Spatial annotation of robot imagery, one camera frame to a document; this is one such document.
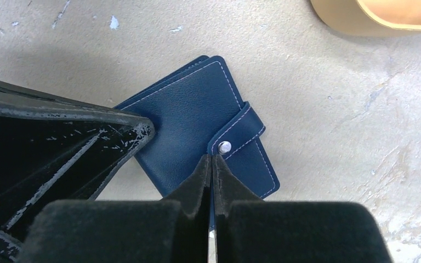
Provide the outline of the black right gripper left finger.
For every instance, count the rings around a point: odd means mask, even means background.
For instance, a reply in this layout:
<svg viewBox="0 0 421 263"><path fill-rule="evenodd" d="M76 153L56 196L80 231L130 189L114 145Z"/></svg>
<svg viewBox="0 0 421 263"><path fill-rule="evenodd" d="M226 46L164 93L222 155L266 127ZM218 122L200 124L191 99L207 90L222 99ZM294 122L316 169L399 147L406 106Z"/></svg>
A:
<svg viewBox="0 0 421 263"><path fill-rule="evenodd" d="M18 262L206 262L212 159L159 201L62 200L35 218Z"/></svg>

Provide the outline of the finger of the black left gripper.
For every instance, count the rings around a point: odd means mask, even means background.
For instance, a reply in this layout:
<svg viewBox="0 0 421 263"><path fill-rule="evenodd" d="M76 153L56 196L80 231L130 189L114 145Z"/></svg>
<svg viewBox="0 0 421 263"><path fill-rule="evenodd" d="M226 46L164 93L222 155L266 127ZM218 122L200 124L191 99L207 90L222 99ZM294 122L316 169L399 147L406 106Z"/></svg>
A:
<svg viewBox="0 0 421 263"><path fill-rule="evenodd" d="M0 81L0 262L48 203L96 199L154 135L148 118Z"/></svg>

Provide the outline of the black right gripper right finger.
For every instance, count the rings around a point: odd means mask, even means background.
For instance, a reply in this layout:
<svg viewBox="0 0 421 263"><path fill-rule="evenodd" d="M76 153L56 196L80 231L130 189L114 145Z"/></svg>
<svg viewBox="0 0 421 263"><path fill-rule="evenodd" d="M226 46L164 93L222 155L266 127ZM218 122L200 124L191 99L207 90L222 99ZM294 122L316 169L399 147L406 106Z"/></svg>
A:
<svg viewBox="0 0 421 263"><path fill-rule="evenodd" d="M391 262L371 213L353 202L266 202L212 158L217 262Z"/></svg>

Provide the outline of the blue leather card holder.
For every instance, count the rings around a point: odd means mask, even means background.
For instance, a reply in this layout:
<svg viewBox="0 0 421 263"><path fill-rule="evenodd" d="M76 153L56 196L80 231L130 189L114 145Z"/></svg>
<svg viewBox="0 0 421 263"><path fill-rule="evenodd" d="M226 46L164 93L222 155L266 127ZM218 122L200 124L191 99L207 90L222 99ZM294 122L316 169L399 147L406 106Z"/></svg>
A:
<svg viewBox="0 0 421 263"><path fill-rule="evenodd" d="M135 157L163 196L205 154L221 155L233 175L261 198L280 188L260 141L265 125L242 99L221 56L199 56L117 109L153 123L154 138Z"/></svg>

